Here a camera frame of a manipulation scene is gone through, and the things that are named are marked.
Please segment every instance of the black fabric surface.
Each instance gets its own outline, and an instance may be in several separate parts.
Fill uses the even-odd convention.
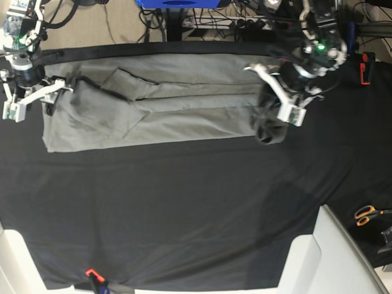
[[[374,266],[392,219],[355,228],[361,205],[392,207],[392,67],[357,66],[309,106],[283,144],[254,138],[48,154],[42,115],[0,122],[0,218],[25,238],[49,288],[95,268],[150,290],[276,287],[292,240],[327,203]]]

